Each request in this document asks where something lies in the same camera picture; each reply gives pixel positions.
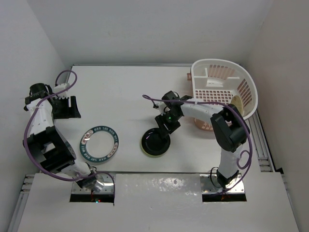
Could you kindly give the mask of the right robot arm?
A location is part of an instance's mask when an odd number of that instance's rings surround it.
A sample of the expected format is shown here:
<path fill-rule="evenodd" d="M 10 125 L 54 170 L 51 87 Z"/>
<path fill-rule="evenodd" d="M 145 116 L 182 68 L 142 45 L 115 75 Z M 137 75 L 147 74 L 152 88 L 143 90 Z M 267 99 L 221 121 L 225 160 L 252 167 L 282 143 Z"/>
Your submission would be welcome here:
<path fill-rule="evenodd" d="M 217 144 L 221 148 L 220 164 L 217 168 L 217 181 L 225 188 L 240 170 L 248 168 L 248 160 L 241 166 L 240 159 L 246 152 L 243 149 L 246 142 L 250 142 L 250 130 L 237 107 L 233 104 L 203 101 L 185 95 L 179 97 L 173 91 L 166 93 L 161 99 L 152 100 L 153 107 L 159 110 L 156 117 L 161 139 L 165 139 L 179 126 L 181 117 L 192 117 L 211 125 Z"/>

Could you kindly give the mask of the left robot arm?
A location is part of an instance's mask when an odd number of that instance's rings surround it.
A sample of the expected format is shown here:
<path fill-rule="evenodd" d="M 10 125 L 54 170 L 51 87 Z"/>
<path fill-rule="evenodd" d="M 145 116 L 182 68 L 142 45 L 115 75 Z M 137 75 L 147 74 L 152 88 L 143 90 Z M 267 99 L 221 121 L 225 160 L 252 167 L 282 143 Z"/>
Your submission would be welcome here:
<path fill-rule="evenodd" d="M 64 92 L 69 86 L 64 83 L 51 88 L 37 83 L 29 88 L 24 109 L 30 112 L 33 120 L 27 132 L 27 145 L 44 170 L 75 178 L 82 189 L 94 189 L 97 177 L 93 167 L 77 160 L 72 146 L 54 125 L 56 119 L 81 118 L 76 97 Z"/>

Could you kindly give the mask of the brown plate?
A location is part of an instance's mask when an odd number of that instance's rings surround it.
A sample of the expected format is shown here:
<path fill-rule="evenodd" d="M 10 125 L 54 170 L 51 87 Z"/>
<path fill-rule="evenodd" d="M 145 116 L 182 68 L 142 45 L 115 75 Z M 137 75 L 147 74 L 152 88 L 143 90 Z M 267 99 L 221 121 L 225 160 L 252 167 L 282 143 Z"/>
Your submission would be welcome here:
<path fill-rule="evenodd" d="M 160 155 L 166 153 L 170 147 L 170 136 L 162 137 L 159 128 L 152 128 L 145 132 L 141 138 L 142 151 L 151 155 Z"/>

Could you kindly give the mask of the dark rimmed plate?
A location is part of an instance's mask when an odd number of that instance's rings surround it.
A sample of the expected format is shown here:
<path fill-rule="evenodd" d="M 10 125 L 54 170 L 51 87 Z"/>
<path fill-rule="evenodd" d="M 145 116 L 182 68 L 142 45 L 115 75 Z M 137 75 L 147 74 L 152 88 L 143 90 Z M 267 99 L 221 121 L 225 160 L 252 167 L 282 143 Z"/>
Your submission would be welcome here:
<path fill-rule="evenodd" d="M 80 140 L 82 157 L 92 163 L 104 163 L 110 160 L 119 147 L 119 138 L 115 130 L 107 126 L 89 129 Z"/>

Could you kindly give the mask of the beige plate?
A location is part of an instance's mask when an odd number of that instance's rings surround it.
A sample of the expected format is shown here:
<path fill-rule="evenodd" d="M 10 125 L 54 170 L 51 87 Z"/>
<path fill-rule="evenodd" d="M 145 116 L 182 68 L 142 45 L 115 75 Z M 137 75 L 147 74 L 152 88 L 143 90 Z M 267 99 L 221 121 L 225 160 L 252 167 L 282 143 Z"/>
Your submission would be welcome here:
<path fill-rule="evenodd" d="M 160 154 L 160 155 L 151 155 L 151 154 L 148 154 L 147 152 L 143 151 L 143 154 L 146 155 L 147 157 L 150 157 L 150 158 L 159 158 L 159 157 L 162 157 L 165 155 L 165 153 L 163 154 Z"/>
<path fill-rule="evenodd" d="M 243 101 L 240 96 L 236 95 L 232 98 L 231 102 L 232 105 L 236 106 L 239 113 L 242 115 L 244 111 Z"/>

